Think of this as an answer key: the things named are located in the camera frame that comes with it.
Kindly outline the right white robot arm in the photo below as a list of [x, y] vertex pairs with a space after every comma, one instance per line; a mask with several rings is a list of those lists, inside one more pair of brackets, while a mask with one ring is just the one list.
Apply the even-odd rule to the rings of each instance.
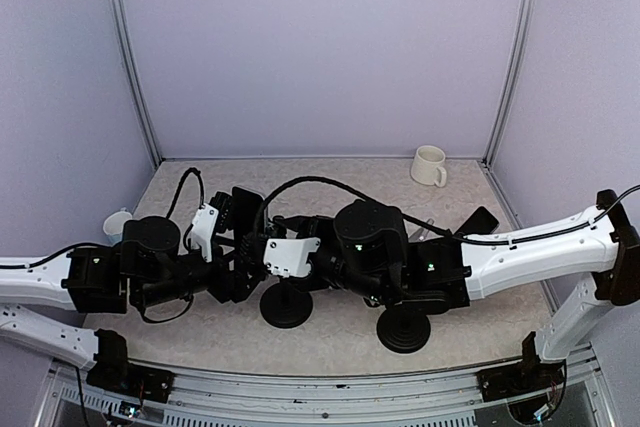
[[364, 199], [331, 218], [282, 219], [293, 237], [269, 239], [263, 262], [274, 276], [309, 289], [349, 290], [381, 307], [378, 338], [400, 354], [426, 345], [434, 315], [576, 274], [572, 296], [524, 341], [524, 359], [511, 370], [523, 391], [546, 379], [612, 308], [639, 298], [639, 236], [612, 191], [571, 217], [506, 233], [482, 208], [457, 231], [423, 241], [409, 238], [404, 220], [398, 208]]

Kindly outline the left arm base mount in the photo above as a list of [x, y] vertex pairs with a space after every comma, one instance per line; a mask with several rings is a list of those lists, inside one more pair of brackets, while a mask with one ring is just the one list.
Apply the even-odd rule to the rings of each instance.
[[88, 371], [86, 382], [112, 393], [166, 404], [174, 379], [171, 371], [137, 364], [127, 364], [123, 369], [95, 365]]

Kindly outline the black smartphone white back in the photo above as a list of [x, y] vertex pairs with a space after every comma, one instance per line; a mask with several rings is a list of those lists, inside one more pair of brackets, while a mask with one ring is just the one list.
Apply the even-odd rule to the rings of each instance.
[[264, 197], [259, 192], [234, 186], [232, 196], [232, 227], [234, 247], [239, 249], [243, 239], [253, 231], [256, 213]]

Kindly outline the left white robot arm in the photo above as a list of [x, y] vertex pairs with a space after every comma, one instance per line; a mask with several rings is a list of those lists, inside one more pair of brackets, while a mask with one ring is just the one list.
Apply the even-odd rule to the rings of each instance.
[[201, 204], [186, 231], [169, 214], [134, 219], [118, 212], [106, 221], [115, 243], [83, 242], [36, 258], [1, 261], [1, 331], [79, 369], [99, 370], [121, 392], [140, 381], [126, 340], [110, 330], [84, 330], [47, 320], [33, 307], [81, 314], [124, 314], [142, 321], [152, 307], [172, 301], [191, 306], [206, 291], [219, 302], [240, 301], [259, 279], [250, 253], [252, 234], [265, 222], [264, 198], [235, 187]]

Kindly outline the black round-base phone stand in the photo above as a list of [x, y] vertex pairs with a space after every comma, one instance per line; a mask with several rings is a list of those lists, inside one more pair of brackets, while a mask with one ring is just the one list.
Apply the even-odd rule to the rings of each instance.
[[293, 329], [305, 323], [313, 311], [310, 286], [293, 280], [279, 280], [262, 294], [262, 318], [278, 329]]

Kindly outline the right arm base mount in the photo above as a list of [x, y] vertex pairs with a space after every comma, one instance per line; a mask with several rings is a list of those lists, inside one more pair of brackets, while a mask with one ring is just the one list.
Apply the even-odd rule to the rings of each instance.
[[564, 382], [564, 364], [525, 367], [523, 362], [480, 370], [476, 374], [484, 402], [548, 389]]

